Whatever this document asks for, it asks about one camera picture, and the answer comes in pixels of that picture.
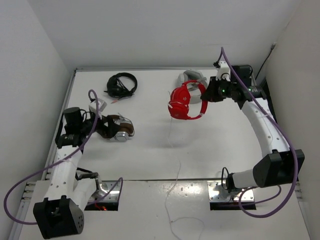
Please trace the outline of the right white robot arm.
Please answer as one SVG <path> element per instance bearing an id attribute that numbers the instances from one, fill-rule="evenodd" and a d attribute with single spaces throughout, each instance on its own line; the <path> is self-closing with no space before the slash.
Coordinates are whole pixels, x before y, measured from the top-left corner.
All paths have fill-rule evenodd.
<path id="1" fill-rule="evenodd" d="M 305 160 L 302 150 L 292 150 L 284 135 L 275 126 L 267 96 L 259 86 L 245 86 L 234 81 L 234 74 L 225 61 L 215 63 L 216 76 L 210 77 L 202 100 L 217 103 L 232 99 L 247 117 L 261 148 L 262 159 L 252 168 L 228 173 L 223 187 L 228 192 L 249 187 L 273 187 L 297 181 Z"/>

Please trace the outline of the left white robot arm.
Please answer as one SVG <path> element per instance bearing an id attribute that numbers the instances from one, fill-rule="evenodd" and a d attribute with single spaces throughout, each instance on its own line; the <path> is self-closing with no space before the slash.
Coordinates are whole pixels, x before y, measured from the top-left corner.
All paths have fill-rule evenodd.
<path id="1" fill-rule="evenodd" d="M 81 234 L 85 209 L 104 201 L 114 188 L 122 187 L 121 178 L 108 189 L 100 182 L 97 172 L 84 169 L 80 175 L 77 172 L 84 145 L 93 133 L 109 140 L 124 133 L 124 129 L 134 132 L 131 122 L 121 115 L 104 116 L 91 107 L 89 118 L 85 119 L 79 107 L 63 111 L 58 130 L 65 130 L 65 134 L 59 132 L 55 138 L 57 152 L 50 185 L 43 200 L 33 207 L 45 240 Z"/>

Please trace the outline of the red headphones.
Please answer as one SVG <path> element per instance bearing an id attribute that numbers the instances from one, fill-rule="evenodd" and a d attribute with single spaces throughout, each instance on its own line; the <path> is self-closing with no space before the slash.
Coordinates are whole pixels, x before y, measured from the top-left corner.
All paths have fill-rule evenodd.
<path id="1" fill-rule="evenodd" d="M 205 86 L 197 80 L 186 81 L 180 87 L 175 88 L 170 94 L 170 101 L 167 104 L 169 114 L 172 118 L 177 120 L 197 120 L 206 113 L 208 101 L 202 100 L 199 115 L 195 117 L 190 117 L 188 115 L 191 95 L 188 91 L 187 85 L 191 83 L 198 86 L 201 94 L 205 93 Z"/>

